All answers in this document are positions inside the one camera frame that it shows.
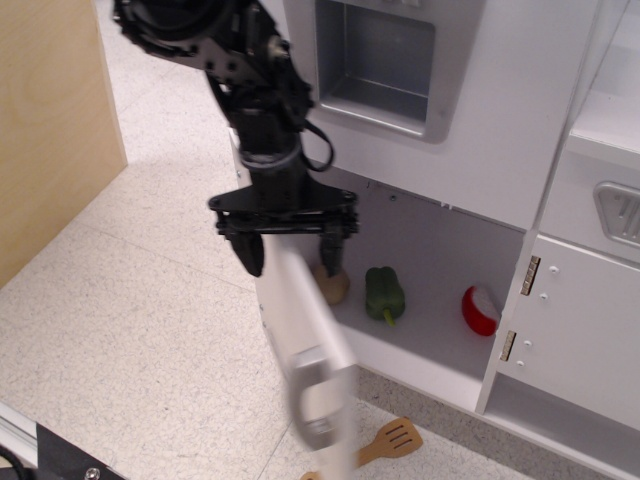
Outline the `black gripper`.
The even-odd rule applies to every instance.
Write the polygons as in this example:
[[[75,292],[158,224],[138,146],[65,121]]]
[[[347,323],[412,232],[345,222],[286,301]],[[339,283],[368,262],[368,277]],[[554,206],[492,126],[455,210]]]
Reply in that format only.
[[[246,272],[256,278],[262,275],[265,253],[259,234],[317,234],[327,276],[338,275],[344,241],[359,231],[358,197],[315,178],[332,163],[305,157],[269,168],[251,165],[243,157],[236,163],[245,183],[212,197],[208,206],[217,214],[217,228],[228,236]]]

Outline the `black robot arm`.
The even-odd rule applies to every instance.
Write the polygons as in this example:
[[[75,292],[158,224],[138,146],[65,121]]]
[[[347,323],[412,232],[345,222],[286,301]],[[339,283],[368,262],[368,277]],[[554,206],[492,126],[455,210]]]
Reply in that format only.
[[[145,53],[203,71],[235,131],[250,184],[208,205],[245,270],[261,276],[263,236],[316,234],[327,275],[337,275],[344,242],[359,228],[357,197],[311,176],[333,162],[314,164],[301,135],[327,136],[307,118],[311,87],[261,3],[117,1],[113,14],[122,34]]]

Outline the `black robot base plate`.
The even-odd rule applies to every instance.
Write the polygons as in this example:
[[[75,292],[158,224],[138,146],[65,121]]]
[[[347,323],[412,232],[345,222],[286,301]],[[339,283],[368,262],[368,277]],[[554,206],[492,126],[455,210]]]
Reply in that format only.
[[[37,424],[37,467],[33,479],[124,480],[119,472],[48,428]]]

